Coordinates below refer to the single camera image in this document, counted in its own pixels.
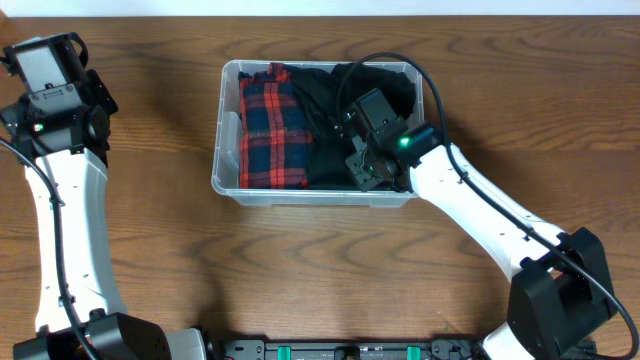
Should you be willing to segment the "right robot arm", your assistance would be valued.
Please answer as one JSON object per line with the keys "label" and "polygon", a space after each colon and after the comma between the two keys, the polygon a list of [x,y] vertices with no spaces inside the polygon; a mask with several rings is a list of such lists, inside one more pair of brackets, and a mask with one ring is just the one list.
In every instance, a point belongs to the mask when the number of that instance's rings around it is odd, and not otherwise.
{"label": "right robot arm", "polygon": [[579,343],[621,311],[599,238],[535,216],[481,175],[428,124],[409,128],[392,109],[352,105],[341,115],[356,146],[347,165],[359,188],[410,189],[475,240],[510,284],[507,319],[487,335],[489,359],[585,356]]}

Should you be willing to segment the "large black cloth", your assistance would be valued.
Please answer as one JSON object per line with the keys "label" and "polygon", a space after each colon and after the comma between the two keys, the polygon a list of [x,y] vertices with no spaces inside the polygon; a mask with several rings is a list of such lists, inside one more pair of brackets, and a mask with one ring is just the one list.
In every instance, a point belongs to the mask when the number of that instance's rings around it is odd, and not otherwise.
{"label": "large black cloth", "polygon": [[336,107],[344,107],[378,88],[396,114],[409,118],[416,101],[415,85],[406,74],[361,65],[353,73],[350,63],[327,72],[318,68],[286,65],[295,98],[312,134],[307,178],[312,190],[355,190],[345,160],[355,152],[352,142],[340,135]]}

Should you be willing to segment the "red plaid cloth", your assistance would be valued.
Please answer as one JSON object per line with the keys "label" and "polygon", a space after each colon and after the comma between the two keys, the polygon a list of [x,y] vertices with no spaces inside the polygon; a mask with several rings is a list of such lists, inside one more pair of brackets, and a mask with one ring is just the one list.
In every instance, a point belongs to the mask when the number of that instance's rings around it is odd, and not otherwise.
{"label": "red plaid cloth", "polygon": [[313,138],[294,94],[293,73],[282,63],[271,63],[265,71],[240,73],[238,80],[243,129],[239,187],[308,188]]}

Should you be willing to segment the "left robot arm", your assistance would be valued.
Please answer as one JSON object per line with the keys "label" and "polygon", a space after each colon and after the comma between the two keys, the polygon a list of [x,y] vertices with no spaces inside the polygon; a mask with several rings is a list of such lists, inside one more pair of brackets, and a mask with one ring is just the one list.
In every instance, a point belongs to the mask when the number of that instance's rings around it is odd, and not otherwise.
{"label": "left robot arm", "polygon": [[16,359],[169,359],[156,324],[128,315],[105,215],[110,118],[118,106],[74,32],[7,46],[2,65],[26,91],[1,111],[2,140],[25,168],[41,263],[36,335]]}

